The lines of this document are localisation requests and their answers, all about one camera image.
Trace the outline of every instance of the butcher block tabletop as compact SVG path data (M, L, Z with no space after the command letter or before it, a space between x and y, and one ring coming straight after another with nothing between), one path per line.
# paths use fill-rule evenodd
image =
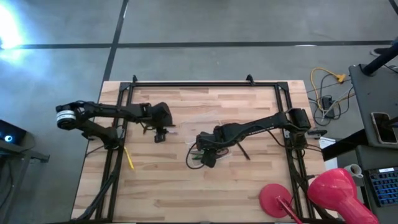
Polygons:
M312 112L304 82L289 84L293 107L303 108L313 125ZM115 105L120 82L104 82L100 103ZM135 87L132 103L165 102L170 107L174 133L166 141L154 143L153 131L142 132L140 124L129 123L125 146L134 164L129 166L123 155L114 222L282 222L289 217L273 218L259 205L258 195L267 184L281 184L292 193L286 153L267 133L255 134L241 142L251 160L247 161L238 146L232 155L218 160L214 168L191 170L185 165L189 139L183 127L187 121L216 118L221 124L247 123L272 116L277 103L273 87ZM96 118L102 126L111 126L113 119ZM280 129L272 131L283 142ZM318 145L316 140L308 143ZM87 151L101 146L90 141ZM72 218L80 216L98 193L103 175L106 150L100 149L85 159L73 207ZM325 171L321 153L306 150L307 174ZM303 210L305 199L300 191ZM110 190L104 214L108 211Z

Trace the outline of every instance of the blue keyboard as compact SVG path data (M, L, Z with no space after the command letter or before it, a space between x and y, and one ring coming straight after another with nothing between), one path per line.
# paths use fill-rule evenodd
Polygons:
M366 172L379 207L398 205L398 167Z

